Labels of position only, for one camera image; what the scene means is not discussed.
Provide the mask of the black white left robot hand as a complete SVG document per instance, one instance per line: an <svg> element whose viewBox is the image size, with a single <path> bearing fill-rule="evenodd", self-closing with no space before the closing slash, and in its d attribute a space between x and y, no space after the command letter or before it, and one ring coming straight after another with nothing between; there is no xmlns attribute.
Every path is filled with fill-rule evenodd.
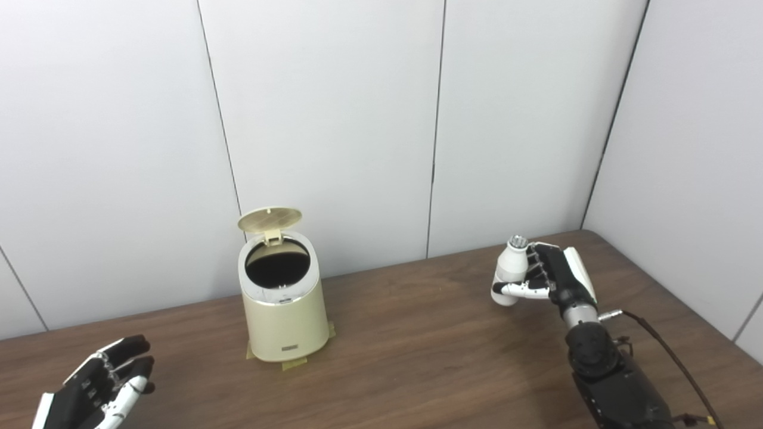
<svg viewBox="0 0 763 429"><path fill-rule="evenodd" d="M141 396L153 393L155 358L144 335L90 354L55 393L43 393L33 428L118 428Z"/></svg>

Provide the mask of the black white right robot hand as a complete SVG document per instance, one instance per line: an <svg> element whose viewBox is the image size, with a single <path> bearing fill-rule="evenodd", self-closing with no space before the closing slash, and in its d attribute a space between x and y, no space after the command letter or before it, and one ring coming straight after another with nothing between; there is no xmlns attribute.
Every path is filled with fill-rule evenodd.
<svg viewBox="0 0 763 429"><path fill-rule="evenodd" d="M562 248L515 235L498 256L491 298L504 306L520 299L548 300L565 310L597 307L595 291L574 247Z"/></svg>

